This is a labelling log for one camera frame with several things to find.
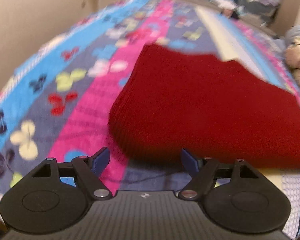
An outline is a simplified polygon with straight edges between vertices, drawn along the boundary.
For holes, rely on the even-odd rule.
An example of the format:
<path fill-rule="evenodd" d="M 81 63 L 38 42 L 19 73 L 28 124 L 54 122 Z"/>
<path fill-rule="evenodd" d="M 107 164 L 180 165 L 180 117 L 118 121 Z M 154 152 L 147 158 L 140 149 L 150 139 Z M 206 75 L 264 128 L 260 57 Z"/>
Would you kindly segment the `red knitted sweater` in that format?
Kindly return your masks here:
<path fill-rule="evenodd" d="M 300 107 L 294 95 L 237 61 L 143 47 L 112 105 L 109 131 L 130 158 L 180 160 L 182 149 L 256 168 L 300 169 Z"/>

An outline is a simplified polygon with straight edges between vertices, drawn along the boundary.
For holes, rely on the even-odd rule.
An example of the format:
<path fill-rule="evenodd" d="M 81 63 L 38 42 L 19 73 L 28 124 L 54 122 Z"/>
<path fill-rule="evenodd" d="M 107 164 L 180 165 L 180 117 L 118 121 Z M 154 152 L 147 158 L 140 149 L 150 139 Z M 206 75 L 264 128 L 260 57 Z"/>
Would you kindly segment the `white clothes pile on sill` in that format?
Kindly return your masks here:
<path fill-rule="evenodd" d="M 210 0 L 210 2 L 220 9 L 234 10 L 237 8 L 237 4 L 234 0 Z"/>

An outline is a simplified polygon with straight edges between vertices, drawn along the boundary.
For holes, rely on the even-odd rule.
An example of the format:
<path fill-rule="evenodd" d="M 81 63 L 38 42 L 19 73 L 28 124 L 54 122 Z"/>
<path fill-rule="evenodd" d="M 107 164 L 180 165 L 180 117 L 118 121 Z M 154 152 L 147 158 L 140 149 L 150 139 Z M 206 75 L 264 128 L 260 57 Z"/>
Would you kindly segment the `colourful floral bed blanket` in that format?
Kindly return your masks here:
<path fill-rule="evenodd" d="M 77 223 L 45 235 L 10 229 L 0 214 L 7 227 L 2 238 L 300 239 L 300 169 L 250 164 L 286 195 L 291 211 L 283 230 L 242 234 L 212 222 L 197 202 L 178 197 L 191 180 L 181 154 L 178 162 L 155 164 L 122 152 L 110 134 L 109 113 L 149 44 L 237 61 L 290 92 L 300 107 L 300 87 L 268 34 L 177 0 L 125 0 L 106 7 L 43 46 L 0 94 L 0 202 L 46 158 L 65 163 L 103 147 L 110 162 L 99 179 L 112 198 L 93 202 Z"/>

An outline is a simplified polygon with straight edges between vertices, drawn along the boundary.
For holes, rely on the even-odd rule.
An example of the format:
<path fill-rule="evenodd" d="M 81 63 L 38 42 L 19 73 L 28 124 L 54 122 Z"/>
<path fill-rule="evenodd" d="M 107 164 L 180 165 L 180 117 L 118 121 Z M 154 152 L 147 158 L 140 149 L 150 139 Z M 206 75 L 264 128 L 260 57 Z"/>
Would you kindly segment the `grey pillow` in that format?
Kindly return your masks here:
<path fill-rule="evenodd" d="M 300 37 L 300 25 L 293 26 L 285 34 L 285 44 L 289 46 L 293 40 L 297 37 Z"/>

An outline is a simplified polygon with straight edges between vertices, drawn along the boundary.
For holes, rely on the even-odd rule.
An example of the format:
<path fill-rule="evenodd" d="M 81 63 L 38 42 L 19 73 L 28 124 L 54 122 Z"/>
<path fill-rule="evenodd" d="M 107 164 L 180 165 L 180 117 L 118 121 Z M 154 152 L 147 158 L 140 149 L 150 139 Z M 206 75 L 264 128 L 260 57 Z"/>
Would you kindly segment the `pink black item on sill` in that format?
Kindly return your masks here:
<path fill-rule="evenodd" d="M 235 20 L 239 19 L 239 14 L 237 13 L 236 9 L 228 9 L 228 8 L 223 8 L 221 10 L 221 14 L 225 16 L 226 18 L 233 18 Z"/>

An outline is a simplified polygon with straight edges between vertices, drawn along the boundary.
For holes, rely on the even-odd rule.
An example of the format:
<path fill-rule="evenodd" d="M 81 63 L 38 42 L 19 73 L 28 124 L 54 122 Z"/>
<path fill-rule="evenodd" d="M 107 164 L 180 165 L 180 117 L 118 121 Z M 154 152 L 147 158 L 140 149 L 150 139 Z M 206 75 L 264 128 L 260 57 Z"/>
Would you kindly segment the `clear plastic storage box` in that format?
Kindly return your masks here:
<path fill-rule="evenodd" d="M 281 1 L 282 0 L 235 0 L 241 14 L 249 15 L 266 24 L 273 22 Z"/>

